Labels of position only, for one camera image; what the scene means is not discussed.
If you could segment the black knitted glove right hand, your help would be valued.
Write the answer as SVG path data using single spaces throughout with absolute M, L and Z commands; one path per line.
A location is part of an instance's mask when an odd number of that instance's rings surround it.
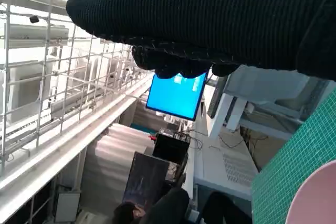
M 66 11 L 161 79 L 245 65 L 335 80 L 335 0 L 68 0 Z

